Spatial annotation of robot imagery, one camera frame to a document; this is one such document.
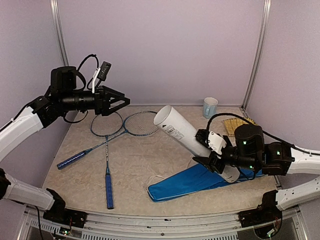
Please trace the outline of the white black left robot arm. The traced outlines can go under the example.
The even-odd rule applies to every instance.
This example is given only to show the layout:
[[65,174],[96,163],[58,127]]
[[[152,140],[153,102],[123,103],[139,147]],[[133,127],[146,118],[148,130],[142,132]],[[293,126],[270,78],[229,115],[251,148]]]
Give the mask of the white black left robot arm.
[[[47,128],[70,111],[110,116],[128,106],[130,99],[124,93],[106,86],[93,86],[92,90],[77,88],[77,78],[86,83],[74,66],[63,66],[51,71],[50,86],[45,93],[27,103],[19,113],[0,130],[0,158],[31,135]],[[65,201],[51,189],[32,186],[0,171],[0,197],[44,210],[63,223],[70,218]]]

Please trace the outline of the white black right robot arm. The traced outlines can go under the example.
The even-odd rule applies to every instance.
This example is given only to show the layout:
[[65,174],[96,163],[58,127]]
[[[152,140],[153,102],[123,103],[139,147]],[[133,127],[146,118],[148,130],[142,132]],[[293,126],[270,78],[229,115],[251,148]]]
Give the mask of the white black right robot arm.
[[266,132],[259,125],[243,124],[236,128],[232,145],[226,135],[199,129],[195,140],[209,153],[193,159],[229,183],[238,180],[241,169],[267,176],[320,174],[318,150],[300,148],[279,138],[266,144],[264,135]]

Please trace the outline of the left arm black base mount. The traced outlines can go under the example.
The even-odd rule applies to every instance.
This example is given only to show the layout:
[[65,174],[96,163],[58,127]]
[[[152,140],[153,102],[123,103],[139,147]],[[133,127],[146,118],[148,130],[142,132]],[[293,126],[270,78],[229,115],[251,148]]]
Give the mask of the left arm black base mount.
[[86,223],[87,213],[66,208],[66,202],[57,192],[49,188],[46,190],[53,196],[54,202],[50,209],[44,211],[43,218],[54,223],[83,229]]

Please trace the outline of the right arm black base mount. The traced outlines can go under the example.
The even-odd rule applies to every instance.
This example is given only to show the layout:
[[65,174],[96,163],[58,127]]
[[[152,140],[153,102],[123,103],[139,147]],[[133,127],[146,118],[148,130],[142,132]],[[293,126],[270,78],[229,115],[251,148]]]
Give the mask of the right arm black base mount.
[[277,208],[277,190],[266,192],[262,196],[262,202],[254,209],[240,211],[238,213],[242,228],[256,226],[281,219],[282,211]]

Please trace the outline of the white shuttlecock tube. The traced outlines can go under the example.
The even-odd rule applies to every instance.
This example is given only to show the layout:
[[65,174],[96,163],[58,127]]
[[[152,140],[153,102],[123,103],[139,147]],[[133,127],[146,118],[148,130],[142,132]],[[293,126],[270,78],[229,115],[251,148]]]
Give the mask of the white shuttlecock tube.
[[209,157],[210,148],[196,141],[197,130],[171,105],[166,105],[155,115],[153,124],[188,149],[196,157]]

